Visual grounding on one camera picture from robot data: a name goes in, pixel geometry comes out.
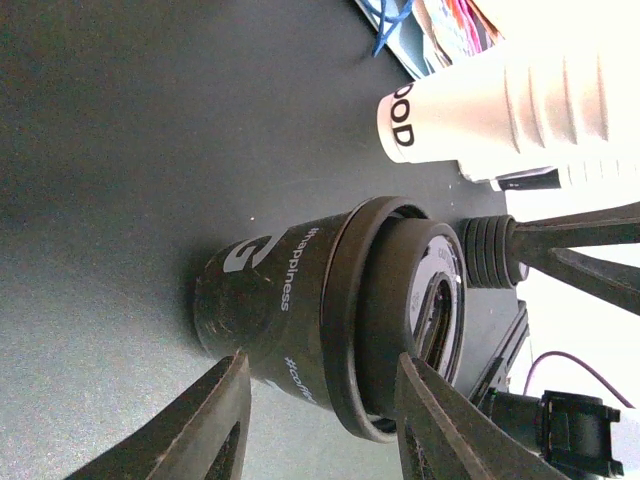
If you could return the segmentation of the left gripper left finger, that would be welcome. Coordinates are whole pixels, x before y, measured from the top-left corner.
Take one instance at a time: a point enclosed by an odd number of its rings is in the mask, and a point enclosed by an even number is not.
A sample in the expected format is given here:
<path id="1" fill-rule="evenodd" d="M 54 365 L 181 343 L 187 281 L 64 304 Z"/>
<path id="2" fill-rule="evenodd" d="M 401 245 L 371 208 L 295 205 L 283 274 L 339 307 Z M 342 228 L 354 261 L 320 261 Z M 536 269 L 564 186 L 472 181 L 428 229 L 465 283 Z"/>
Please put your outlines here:
<path id="1" fill-rule="evenodd" d="M 71 479 L 239 479 L 251 414 L 244 352 L 226 356 Z"/>

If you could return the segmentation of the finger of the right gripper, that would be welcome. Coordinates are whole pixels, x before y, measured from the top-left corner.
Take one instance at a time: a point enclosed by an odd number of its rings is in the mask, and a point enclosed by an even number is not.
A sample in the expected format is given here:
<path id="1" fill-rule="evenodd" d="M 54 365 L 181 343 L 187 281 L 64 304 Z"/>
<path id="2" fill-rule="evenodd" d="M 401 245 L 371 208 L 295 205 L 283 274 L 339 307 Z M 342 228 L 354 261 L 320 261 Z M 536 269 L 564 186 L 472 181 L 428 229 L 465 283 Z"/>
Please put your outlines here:
<path id="1" fill-rule="evenodd" d="M 639 268 L 594 258 L 568 248 L 525 256 L 521 263 L 589 295 L 639 314 Z"/>
<path id="2" fill-rule="evenodd" d="M 637 244 L 639 203 L 555 218 L 516 222 L 507 240 L 509 252 L 524 263 L 552 250 Z"/>

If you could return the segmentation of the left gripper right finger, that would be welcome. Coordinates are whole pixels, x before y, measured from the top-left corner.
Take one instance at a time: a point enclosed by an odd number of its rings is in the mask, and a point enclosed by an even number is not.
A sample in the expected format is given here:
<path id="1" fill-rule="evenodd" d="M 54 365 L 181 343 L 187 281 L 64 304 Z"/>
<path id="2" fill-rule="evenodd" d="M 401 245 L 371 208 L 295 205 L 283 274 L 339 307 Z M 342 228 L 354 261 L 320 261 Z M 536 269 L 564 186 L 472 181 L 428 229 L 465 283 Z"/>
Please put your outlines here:
<path id="1" fill-rule="evenodd" d="M 419 358 L 398 358 L 395 405 L 405 479 L 564 479 Z"/>

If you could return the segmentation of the black plastic cup lid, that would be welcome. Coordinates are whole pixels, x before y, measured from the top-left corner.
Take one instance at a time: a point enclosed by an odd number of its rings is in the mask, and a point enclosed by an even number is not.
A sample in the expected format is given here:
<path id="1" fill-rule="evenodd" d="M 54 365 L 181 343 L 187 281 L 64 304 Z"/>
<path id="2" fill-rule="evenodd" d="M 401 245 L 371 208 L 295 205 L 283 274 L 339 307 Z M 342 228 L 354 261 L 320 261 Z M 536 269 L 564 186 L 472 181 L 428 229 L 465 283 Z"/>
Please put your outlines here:
<path id="1" fill-rule="evenodd" d="M 448 383 L 461 364 L 466 267 L 454 230 L 404 197 L 359 205 L 327 272 L 320 335 L 333 410 L 356 437 L 395 437 L 398 358 L 425 361 Z"/>

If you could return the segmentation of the single black paper cup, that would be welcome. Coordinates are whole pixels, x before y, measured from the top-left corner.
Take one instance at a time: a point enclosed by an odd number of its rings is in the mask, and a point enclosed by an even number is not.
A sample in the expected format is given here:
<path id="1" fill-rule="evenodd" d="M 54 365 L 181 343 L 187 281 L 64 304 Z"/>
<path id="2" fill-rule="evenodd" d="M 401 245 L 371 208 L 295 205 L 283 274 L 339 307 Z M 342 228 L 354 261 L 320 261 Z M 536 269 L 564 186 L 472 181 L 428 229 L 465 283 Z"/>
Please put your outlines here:
<path id="1" fill-rule="evenodd" d="M 196 282 L 194 324 L 216 358 L 243 351 L 252 378 L 331 406 L 320 338 L 329 267 L 349 212 L 236 242 Z"/>

